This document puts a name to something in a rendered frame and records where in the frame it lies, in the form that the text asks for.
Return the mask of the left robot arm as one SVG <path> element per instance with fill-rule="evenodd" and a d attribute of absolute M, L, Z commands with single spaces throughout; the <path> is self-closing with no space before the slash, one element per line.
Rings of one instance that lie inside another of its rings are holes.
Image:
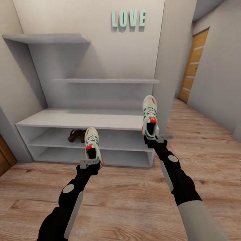
<path fill-rule="evenodd" d="M 83 190 L 91 175 L 97 175 L 100 160 L 81 159 L 77 176 L 62 190 L 58 204 L 41 224 L 36 241 L 68 241 L 83 200 Z"/>

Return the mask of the sandal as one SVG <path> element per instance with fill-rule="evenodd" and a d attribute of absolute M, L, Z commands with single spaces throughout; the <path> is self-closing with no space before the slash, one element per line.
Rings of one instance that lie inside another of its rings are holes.
<path fill-rule="evenodd" d="M 80 134 L 81 135 L 81 138 L 80 138 L 81 143 L 85 143 L 85 132 L 86 132 L 86 130 L 83 130 Z"/>
<path fill-rule="evenodd" d="M 73 133 L 70 134 L 70 137 L 68 138 L 69 142 L 74 142 L 75 141 L 75 138 L 78 137 L 78 136 L 81 136 L 82 130 L 74 130 Z"/>

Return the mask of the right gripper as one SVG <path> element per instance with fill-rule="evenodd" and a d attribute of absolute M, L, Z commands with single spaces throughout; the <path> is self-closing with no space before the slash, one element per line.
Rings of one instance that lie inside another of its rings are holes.
<path fill-rule="evenodd" d="M 155 138 L 158 139 L 157 136 L 155 136 Z M 156 140 L 147 139 L 146 136 L 144 136 L 144 140 L 145 140 L 145 144 L 148 145 L 148 148 L 154 148 L 157 154 L 159 149 L 166 148 L 167 142 L 168 142 L 167 140 L 164 140 L 164 143 L 158 143 Z"/>

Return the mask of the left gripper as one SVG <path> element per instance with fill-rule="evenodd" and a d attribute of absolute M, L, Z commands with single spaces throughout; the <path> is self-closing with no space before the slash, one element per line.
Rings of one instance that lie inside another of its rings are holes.
<path fill-rule="evenodd" d="M 78 165 L 76 169 L 77 169 L 77 175 L 85 176 L 88 182 L 91 175 L 98 174 L 98 170 L 100 169 L 100 161 L 98 164 L 90 164 L 86 169 L 81 169 L 80 165 Z"/>

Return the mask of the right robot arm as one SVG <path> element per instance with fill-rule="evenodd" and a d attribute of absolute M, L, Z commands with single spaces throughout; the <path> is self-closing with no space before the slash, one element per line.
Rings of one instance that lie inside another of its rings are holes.
<path fill-rule="evenodd" d="M 148 148 L 154 148 L 168 187 L 174 194 L 188 241 L 230 241 L 219 227 L 199 194 L 191 177 L 181 169 L 179 159 L 166 148 L 173 135 L 157 135 L 156 140 L 144 136 Z"/>

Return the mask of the gym shoe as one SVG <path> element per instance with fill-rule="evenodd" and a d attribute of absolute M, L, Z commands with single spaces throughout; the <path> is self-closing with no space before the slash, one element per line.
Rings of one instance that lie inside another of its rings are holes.
<path fill-rule="evenodd" d="M 95 128 L 90 127 L 85 132 L 85 155 L 86 159 L 100 160 L 100 168 L 103 167 L 103 158 L 99 150 L 99 136 Z"/>
<path fill-rule="evenodd" d="M 144 113 L 142 136 L 153 139 L 157 130 L 157 102 L 152 95 L 146 96 L 142 110 Z"/>

